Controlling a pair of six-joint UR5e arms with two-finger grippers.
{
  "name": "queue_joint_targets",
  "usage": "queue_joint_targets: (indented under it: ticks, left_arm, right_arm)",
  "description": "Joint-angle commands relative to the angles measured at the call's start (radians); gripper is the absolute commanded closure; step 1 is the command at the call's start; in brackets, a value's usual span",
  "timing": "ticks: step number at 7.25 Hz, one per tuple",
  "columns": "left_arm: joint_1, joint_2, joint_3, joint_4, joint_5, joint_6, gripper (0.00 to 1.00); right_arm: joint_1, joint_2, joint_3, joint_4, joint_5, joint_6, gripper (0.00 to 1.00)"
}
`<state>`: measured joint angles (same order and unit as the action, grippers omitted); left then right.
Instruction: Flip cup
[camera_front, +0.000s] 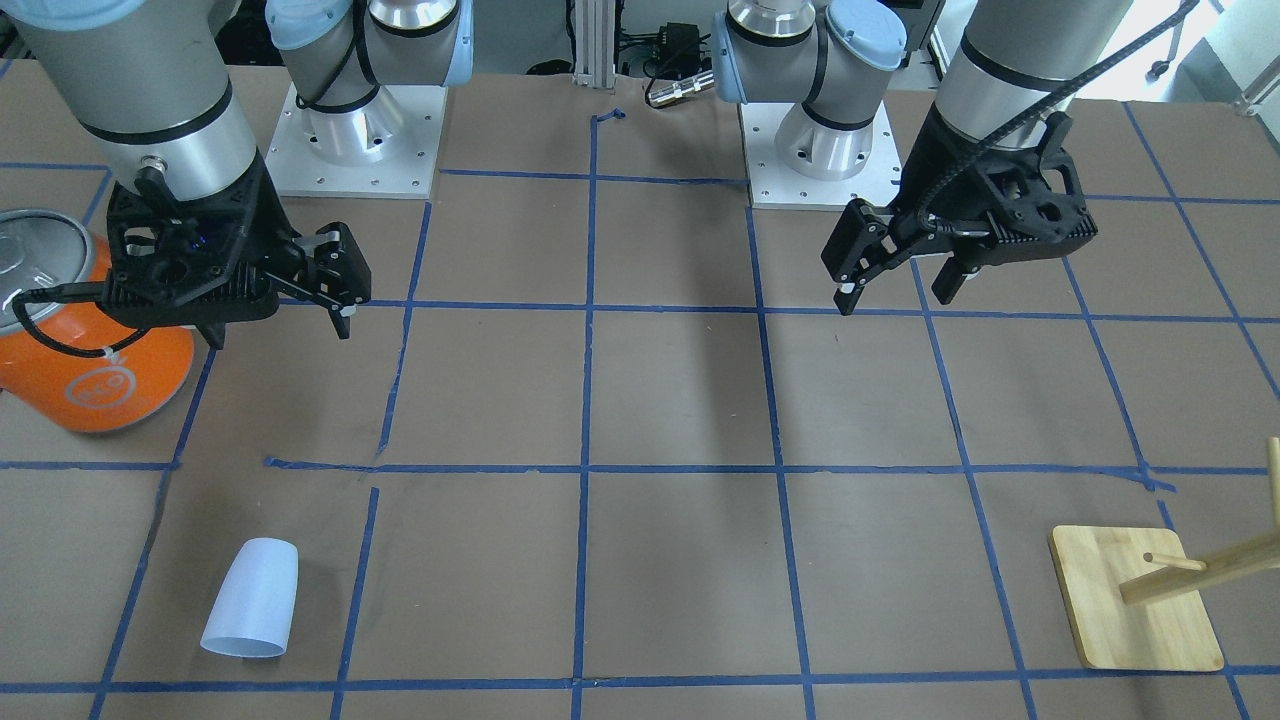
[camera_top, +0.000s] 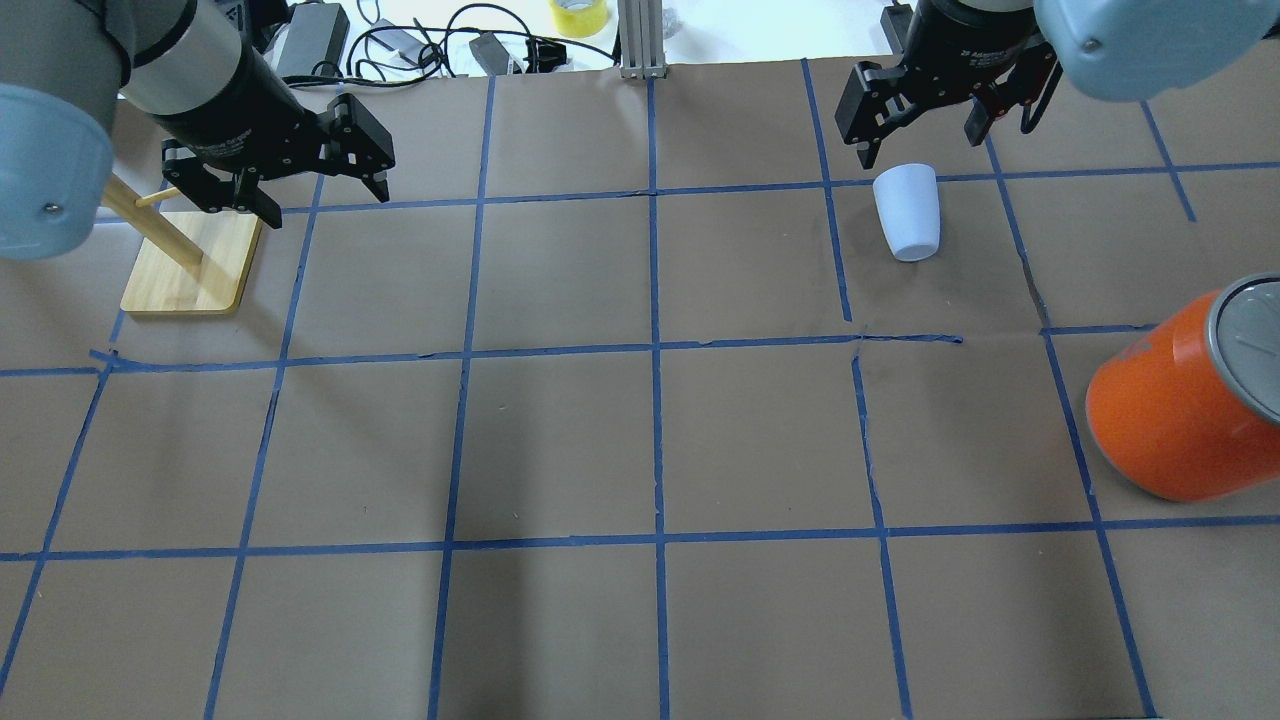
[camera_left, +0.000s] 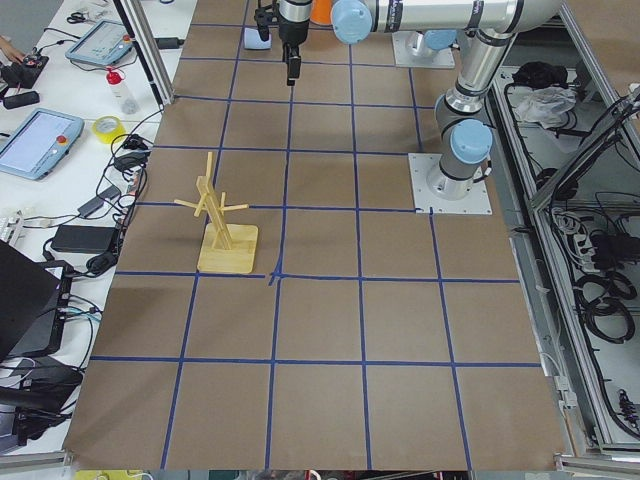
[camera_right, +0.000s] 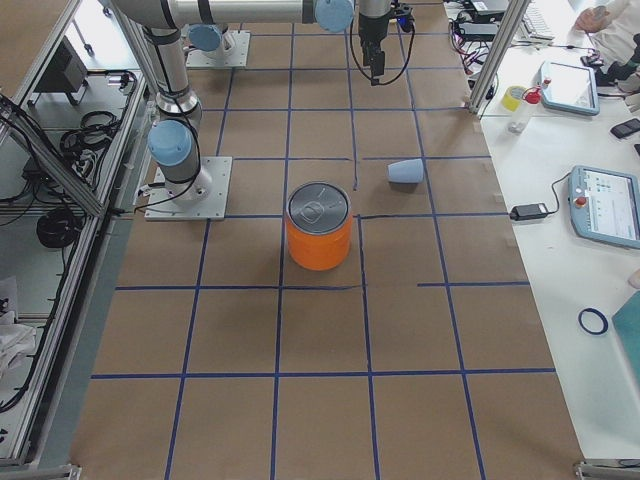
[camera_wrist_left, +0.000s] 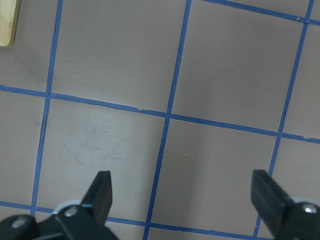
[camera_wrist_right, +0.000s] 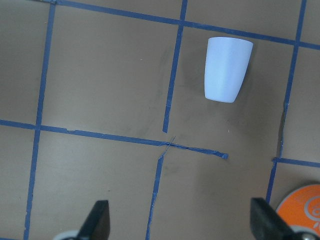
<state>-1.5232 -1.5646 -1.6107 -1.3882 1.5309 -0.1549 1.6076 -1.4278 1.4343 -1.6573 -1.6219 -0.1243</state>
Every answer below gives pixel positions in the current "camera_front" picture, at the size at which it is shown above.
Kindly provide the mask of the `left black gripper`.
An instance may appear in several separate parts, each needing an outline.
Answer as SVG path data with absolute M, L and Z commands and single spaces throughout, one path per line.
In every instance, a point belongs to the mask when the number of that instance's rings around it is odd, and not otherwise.
M 1062 146 L 1071 126 L 1069 114 L 1052 111 L 1036 146 L 987 149 L 931 195 L 980 146 L 932 108 L 897 196 L 886 208 L 850 201 L 820 254 L 838 314 L 851 316 L 869 281 L 913 256 L 947 255 L 936 277 L 936 300 L 946 306 L 983 266 L 1064 258 L 1088 243 L 1098 227 Z

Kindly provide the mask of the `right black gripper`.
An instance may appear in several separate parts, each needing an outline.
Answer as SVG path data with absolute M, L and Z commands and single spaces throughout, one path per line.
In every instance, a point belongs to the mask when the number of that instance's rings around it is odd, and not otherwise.
M 138 191 L 118 184 L 108 208 L 110 268 L 102 310 L 133 329 L 191 325 L 221 351 L 227 324 L 274 315 L 282 297 L 328 311 L 339 340 L 372 273 L 349 227 L 312 234 L 289 223 L 261 156 L 232 184 L 180 201 L 166 176 L 142 167 Z

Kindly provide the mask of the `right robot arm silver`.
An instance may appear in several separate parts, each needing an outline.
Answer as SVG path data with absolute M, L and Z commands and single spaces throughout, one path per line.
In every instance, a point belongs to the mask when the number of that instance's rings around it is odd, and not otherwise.
M 3 12 L 116 183 L 108 274 L 22 290 L 19 327 L 72 357 L 106 357 L 161 327 L 212 348 L 282 297 L 323 307 L 342 340 L 374 296 L 349 227 L 289 222 L 273 182 L 319 193 L 428 195 L 442 110 L 474 73 L 471 1 L 269 1 L 291 74 L 285 124 L 261 150 L 218 49 L 234 1 L 5 1 Z

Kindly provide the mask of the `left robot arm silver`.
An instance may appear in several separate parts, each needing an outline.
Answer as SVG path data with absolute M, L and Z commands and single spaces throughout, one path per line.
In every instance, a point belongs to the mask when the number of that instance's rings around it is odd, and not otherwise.
M 1126 1 L 979 1 L 916 135 L 897 193 L 847 201 L 820 259 L 835 306 L 915 256 L 945 256 L 932 292 L 954 301 L 986 266 L 1065 258 L 1098 232 L 1065 147 L 1076 92 L 1178 26 L 1176 10 L 1114 54 Z M 878 1 L 730 1 L 716 18 L 712 70 L 722 100 L 782 102 L 774 147 L 817 181 L 858 174 L 906 49 Z

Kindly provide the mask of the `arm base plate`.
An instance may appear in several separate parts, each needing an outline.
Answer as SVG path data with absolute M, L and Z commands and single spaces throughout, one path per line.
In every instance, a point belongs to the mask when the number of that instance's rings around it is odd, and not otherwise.
M 326 114 L 285 96 L 265 164 L 294 197 L 419 199 L 433 193 L 448 88 L 384 86 L 366 106 Z
M 899 192 L 901 161 L 884 105 L 860 129 L 813 120 L 800 105 L 739 106 L 751 205 L 840 211 L 851 200 L 884 206 Z

